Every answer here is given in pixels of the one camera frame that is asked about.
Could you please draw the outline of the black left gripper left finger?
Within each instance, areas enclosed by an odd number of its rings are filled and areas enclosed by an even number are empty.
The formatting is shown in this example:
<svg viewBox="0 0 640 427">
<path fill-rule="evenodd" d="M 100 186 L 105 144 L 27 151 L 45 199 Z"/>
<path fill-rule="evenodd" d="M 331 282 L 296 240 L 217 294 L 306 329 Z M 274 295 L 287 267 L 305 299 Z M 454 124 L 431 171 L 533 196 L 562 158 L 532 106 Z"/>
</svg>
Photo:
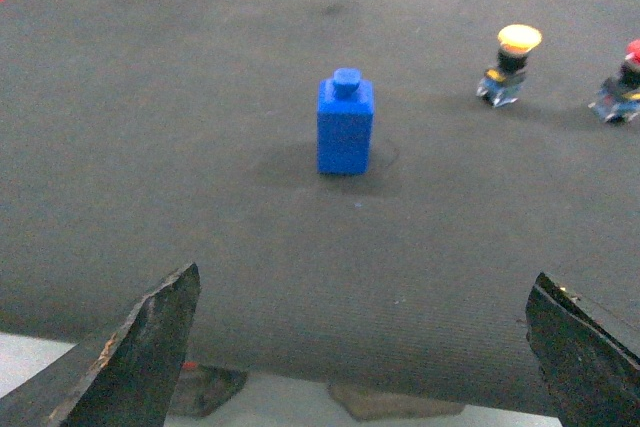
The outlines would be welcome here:
<svg viewBox="0 0 640 427">
<path fill-rule="evenodd" d="M 200 294 L 196 264 L 169 274 L 102 328 L 1 399 L 4 426 L 161 426 Z"/>
</svg>

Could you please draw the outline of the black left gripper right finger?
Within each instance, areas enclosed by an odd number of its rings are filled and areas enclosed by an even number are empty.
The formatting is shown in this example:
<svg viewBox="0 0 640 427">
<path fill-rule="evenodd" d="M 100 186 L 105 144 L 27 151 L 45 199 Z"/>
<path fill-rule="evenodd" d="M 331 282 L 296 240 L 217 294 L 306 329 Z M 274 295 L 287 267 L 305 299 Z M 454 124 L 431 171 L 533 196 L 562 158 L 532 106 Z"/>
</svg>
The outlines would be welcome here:
<svg viewBox="0 0 640 427">
<path fill-rule="evenodd" d="M 527 341 L 564 426 L 639 424 L 639 325 L 539 273 Z"/>
</svg>

